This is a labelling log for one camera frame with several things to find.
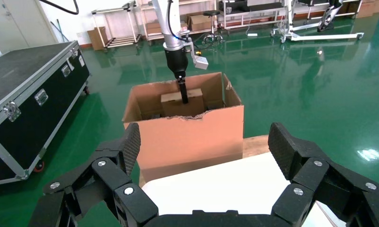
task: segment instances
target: robotic arm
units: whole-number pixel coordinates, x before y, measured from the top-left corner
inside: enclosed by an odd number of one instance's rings
[[[333,29],[333,19],[343,5],[343,0],[329,0],[329,7],[326,9],[319,22],[318,32]]]
[[[167,66],[174,73],[180,88],[182,102],[188,103],[185,86],[185,70],[188,66],[186,46],[190,47],[192,61],[196,68],[206,69],[208,62],[205,57],[194,54],[194,45],[188,36],[181,38],[179,0],[152,0],[164,36],[164,52]]]

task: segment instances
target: wooden board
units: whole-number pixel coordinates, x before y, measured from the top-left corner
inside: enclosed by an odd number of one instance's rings
[[[242,148],[242,158],[270,152],[269,145],[267,144],[268,137],[269,135],[245,138]],[[142,187],[145,183],[142,174],[139,173],[139,186]]]

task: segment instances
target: wheeled stand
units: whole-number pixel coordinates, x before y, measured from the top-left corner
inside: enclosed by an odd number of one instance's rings
[[[214,23],[213,23],[213,17],[217,16],[219,14],[220,14],[220,11],[218,11],[218,10],[209,10],[209,11],[203,12],[204,16],[210,17],[212,30],[211,30],[211,33],[208,33],[205,35],[205,37],[203,38],[202,44],[205,44],[206,42],[212,42],[213,43],[215,41],[220,42],[220,43],[223,42],[222,35],[220,35],[220,34],[215,35],[215,28],[214,28]]]
[[[282,37],[281,37],[281,43],[284,43],[286,39],[290,39],[291,41],[302,41],[302,40],[329,40],[329,39],[358,39],[360,40],[363,37],[363,32],[360,33],[354,33],[354,34],[341,34],[341,35],[297,35],[294,33],[294,31],[302,30],[302,29],[308,29],[317,27],[318,31],[323,31],[326,29],[325,23],[329,21],[330,24],[333,24],[332,20],[335,17],[335,15],[330,15],[330,11],[332,10],[332,6],[330,6],[326,11],[321,21],[309,24],[309,25],[303,25],[303,26],[293,26],[293,5],[292,0],[284,0],[286,1],[286,21],[284,24],[278,24],[277,28],[274,28],[270,32],[270,36],[273,37],[276,34],[276,31],[278,31]]]

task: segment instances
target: open cardboard box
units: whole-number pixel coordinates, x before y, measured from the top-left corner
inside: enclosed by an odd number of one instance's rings
[[[123,121],[125,128],[139,124],[137,161],[146,182],[242,158],[244,106],[228,78],[220,72],[192,76],[186,86],[201,89],[209,110],[164,117],[161,95],[179,91],[176,80],[131,89]]]

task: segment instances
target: metal corner bracket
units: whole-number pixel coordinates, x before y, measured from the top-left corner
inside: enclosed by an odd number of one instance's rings
[[[19,176],[19,175],[15,176],[16,179],[22,180],[22,181],[28,179],[28,177],[29,177],[29,170],[28,169],[24,170],[24,176]]]

